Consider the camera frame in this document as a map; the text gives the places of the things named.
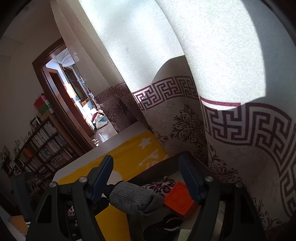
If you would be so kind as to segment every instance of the blue gripper pad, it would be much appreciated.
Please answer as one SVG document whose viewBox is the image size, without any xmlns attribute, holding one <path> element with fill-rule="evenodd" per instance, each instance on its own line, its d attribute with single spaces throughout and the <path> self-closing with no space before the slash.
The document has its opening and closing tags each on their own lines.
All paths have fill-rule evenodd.
<svg viewBox="0 0 296 241">
<path fill-rule="evenodd" d="M 179 169 L 191 198 L 197 202 L 197 204 L 202 204 L 203 200 L 206 198 L 207 190 L 202 176 L 198 174 L 187 154 L 183 154 L 179 157 Z"/>
<path fill-rule="evenodd" d="M 86 197 L 89 198 L 93 204 L 101 199 L 113 170 L 113 165 L 113 157 L 106 155 L 100 165 L 91 169 L 87 175 L 89 182 Z"/>
</svg>

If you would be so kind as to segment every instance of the yellow tablecloth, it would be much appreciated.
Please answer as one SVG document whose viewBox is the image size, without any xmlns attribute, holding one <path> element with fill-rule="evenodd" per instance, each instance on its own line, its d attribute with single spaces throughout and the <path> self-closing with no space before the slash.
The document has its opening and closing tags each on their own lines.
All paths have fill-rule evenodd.
<svg viewBox="0 0 296 241">
<path fill-rule="evenodd" d="M 169 157 L 150 131 L 132 137 L 106 154 L 113 157 L 113 170 L 117 171 L 125 181 Z M 100 164 L 104 156 L 63 177 L 58 184 L 72 183 L 81 176 L 87 176 L 93 167 Z M 106 241 L 130 241 L 125 213 L 110 205 L 96 216 L 96 220 Z"/>
</svg>

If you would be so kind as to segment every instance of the orange cube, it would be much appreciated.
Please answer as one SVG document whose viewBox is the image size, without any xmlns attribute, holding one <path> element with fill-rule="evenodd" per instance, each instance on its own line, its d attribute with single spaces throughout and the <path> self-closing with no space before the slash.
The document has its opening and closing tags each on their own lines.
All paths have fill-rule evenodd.
<svg viewBox="0 0 296 241">
<path fill-rule="evenodd" d="M 173 189 L 166 195 L 164 204 L 175 212 L 189 219 L 198 207 L 190 197 L 189 191 L 183 182 L 177 182 Z"/>
</svg>

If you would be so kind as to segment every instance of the white star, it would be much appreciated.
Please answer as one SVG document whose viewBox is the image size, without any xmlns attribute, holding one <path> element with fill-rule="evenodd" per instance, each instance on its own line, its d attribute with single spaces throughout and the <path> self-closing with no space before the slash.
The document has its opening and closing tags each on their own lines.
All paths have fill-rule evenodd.
<svg viewBox="0 0 296 241">
<path fill-rule="evenodd" d="M 147 145 L 151 144 L 150 139 L 151 139 L 151 137 L 142 138 L 142 142 L 138 146 L 141 146 L 142 149 L 144 149 Z"/>
</svg>

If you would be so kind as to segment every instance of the gray sock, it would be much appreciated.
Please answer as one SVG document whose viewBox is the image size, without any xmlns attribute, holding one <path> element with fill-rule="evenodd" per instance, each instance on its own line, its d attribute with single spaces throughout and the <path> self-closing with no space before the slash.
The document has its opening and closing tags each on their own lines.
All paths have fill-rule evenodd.
<svg viewBox="0 0 296 241">
<path fill-rule="evenodd" d="M 113 188 L 109 201 L 124 213 L 148 216 L 148 212 L 163 204 L 164 198 L 143 187 L 121 181 Z"/>
</svg>

